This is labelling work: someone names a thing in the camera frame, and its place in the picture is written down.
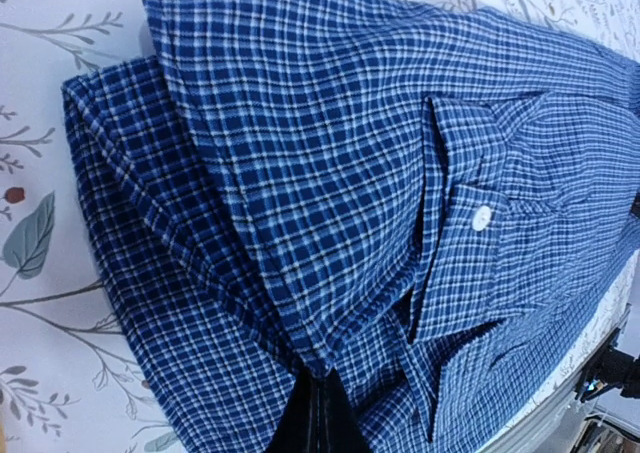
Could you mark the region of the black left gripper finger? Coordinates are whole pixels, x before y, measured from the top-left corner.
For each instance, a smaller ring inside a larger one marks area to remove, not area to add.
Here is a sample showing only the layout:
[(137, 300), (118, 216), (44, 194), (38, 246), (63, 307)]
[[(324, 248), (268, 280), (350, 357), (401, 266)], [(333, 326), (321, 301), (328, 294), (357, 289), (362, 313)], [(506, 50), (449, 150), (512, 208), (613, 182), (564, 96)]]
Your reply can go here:
[(323, 379), (302, 370), (276, 431), (272, 453), (368, 453), (371, 451), (337, 371)]

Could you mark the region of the blue checkered shirt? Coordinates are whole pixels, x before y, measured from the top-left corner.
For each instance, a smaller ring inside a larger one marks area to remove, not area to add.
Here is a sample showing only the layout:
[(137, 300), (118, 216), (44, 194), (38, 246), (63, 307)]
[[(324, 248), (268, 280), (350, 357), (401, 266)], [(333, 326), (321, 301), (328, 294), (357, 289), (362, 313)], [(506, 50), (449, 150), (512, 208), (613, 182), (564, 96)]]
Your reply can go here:
[(337, 371), (370, 452), (476, 452), (639, 247), (639, 66), (483, 8), (144, 0), (61, 89), (78, 198), (190, 452)]

